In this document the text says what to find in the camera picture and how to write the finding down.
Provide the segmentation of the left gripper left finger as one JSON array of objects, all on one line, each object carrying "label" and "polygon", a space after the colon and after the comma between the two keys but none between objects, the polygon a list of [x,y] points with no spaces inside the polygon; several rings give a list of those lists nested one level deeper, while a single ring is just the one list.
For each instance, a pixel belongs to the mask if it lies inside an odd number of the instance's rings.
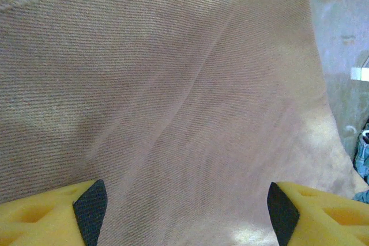
[{"label": "left gripper left finger", "polygon": [[97,245],[107,209],[102,180],[1,204],[1,245]]}]

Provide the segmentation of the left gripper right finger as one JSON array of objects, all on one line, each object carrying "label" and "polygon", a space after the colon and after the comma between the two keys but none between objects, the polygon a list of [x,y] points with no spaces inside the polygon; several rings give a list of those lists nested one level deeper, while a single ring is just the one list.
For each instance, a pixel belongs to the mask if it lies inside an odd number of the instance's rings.
[{"label": "left gripper right finger", "polygon": [[368,204],[272,182],[267,206],[279,245],[368,245]]}]

